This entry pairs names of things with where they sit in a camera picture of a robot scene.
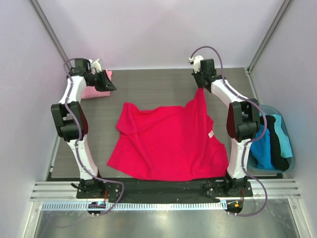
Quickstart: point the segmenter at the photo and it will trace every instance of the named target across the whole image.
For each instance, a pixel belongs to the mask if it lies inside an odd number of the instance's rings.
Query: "light blue cloth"
[[[289,142],[289,138],[287,135],[284,134],[282,130],[282,116],[273,114],[275,117],[276,122],[274,123],[275,133],[277,134],[279,144],[281,146],[281,156],[283,158],[290,158],[293,156],[291,144]]]
[[[260,125],[260,131],[256,134],[256,138],[258,138],[264,129],[264,125]],[[263,170],[275,170],[274,166],[271,163],[271,145],[269,139],[269,130],[266,129],[264,136],[253,142],[250,150],[253,156],[258,161],[257,168]]]

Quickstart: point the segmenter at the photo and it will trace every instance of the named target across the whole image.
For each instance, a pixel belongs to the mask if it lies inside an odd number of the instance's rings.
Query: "blue plastic basket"
[[[287,132],[287,129],[286,129],[286,125],[285,125],[285,122],[284,122],[284,119],[283,119],[283,116],[281,115],[281,113],[277,109],[275,109],[273,107],[270,107],[270,106],[267,106],[267,105],[260,105],[260,108],[263,110],[263,112],[266,115],[277,114],[277,115],[280,115],[282,117],[282,124],[281,124],[282,130],[283,130],[284,134],[287,135],[288,138],[289,138],[289,135],[288,135],[288,132]],[[294,157],[294,151],[293,151],[293,147],[292,147],[291,141],[290,141],[290,145],[291,145],[293,157],[287,158],[287,161],[289,163],[288,170],[282,171],[282,170],[258,169],[257,168],[257,164],[258,164],[257,160],[256,160],[256,158],[253,157],[251,151],[249,153],[249,158],[248,158],[248,168],[252,169],[253,171],[264,172],[264,173],[272,173],[272,174],[286,173],[286,172],[291,171],[294,168],[294,166],[295,166],[295,157]]]

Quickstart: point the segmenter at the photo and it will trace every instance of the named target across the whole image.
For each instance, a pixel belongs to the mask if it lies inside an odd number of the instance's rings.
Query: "red cloth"
[[[140,111],[124,103],[116,128],[120,138],[107,165],[137,179],[187,181],[222,177],[228,167],[225,147],[209,137],[204,89],[185,107]]]

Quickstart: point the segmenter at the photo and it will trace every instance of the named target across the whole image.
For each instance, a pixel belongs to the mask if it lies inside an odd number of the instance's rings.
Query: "wall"
[[[66,86],[62,60],[26,0],[0,7],[0,231],[19,238],[55,140],[50,112]]]
[[[258,61],[254,80],[263,104],[285,117],[296,167],[292,171],[317,228],[317,2],[295,0]]]
[[[140,69],[189,67],[202,45],[218,49],[226,67],[248,66],[283,0],[39,2],[70,57]]]

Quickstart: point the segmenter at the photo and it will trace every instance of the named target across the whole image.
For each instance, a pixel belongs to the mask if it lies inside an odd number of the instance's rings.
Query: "gray floor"
[[[106,165],[119,138],[115,125],[123,103],[134,103],[141,110],[159,106],[184,106],[194,98],[197,90],[191,72],[191,69],[114,71],[112,79],[117,91],[112,92],[110,97],[82,100],[81,106],[89,124],[89,148],[104,178],[129,177]],[[238,92],[246,97],[253,97],[243,68],[226,69],[225,76]],[[208,114],[214,120],[214,133],[226,146],[230,157],[229,137],[226,132],[227,108],[208,91],[206,101]],[[74,156],[63,140],[58,146],[52,177],[79,177]]]
[[[243,213],[263,200],[246,200]],[[57,226],[68,226],[65,229]],[[86,211],[41,212],[35,238],[299,238],[287,199],[269,200],[253,217],[223,210],[110,212],[91,218]]]

